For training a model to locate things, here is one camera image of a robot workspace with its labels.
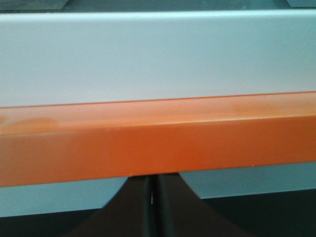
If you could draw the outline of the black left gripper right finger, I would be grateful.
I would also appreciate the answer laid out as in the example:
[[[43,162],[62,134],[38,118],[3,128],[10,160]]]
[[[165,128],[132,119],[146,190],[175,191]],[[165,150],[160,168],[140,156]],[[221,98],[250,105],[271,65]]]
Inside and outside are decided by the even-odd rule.
[[[154,176],[159,237],[243,237],[244,231],[201,200],[178,173]]]

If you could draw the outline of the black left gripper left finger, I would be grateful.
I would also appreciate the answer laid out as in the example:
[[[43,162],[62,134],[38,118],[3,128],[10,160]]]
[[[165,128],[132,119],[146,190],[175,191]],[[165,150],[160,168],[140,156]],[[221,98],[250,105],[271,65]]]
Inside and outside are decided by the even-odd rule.
[[[75,237],[151,237],[151,179],[128,178],[96,214],[74,229]]]

